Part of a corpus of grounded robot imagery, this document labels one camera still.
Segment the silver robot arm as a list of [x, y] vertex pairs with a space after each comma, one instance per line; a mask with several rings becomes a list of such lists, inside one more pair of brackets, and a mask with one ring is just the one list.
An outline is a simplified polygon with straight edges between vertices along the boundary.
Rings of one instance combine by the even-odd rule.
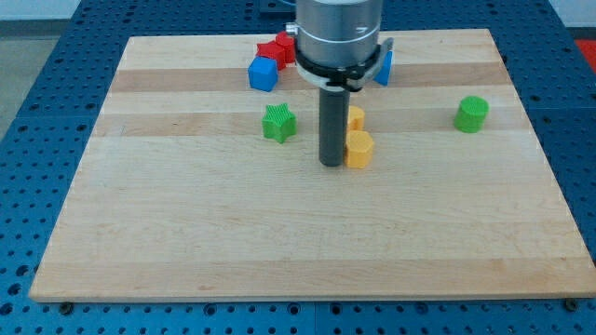
[[297, 0], [294, 39], [303, 79], [331, 92], [358, 92], [381, 72], [394, 39], [379, 39], [382, 0]]

